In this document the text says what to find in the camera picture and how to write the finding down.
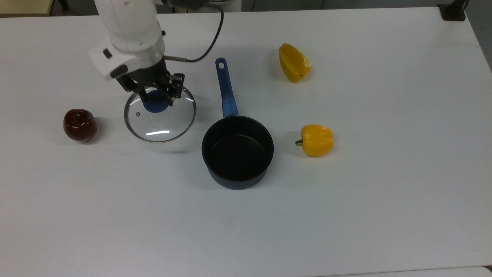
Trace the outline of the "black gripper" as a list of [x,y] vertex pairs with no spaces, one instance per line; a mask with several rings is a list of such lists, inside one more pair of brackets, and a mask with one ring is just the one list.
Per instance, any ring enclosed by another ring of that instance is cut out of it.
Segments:
[[162,58],[149,68],[126,72],[116,77],[116,81],[121,84],[125,91],[139,96],[142,102],[148,101],[145,87],[165,87],[168,105],[172,107],[174,101],[182,96],[185,77],[183,73],[170,74],[167,70],[165,58]]

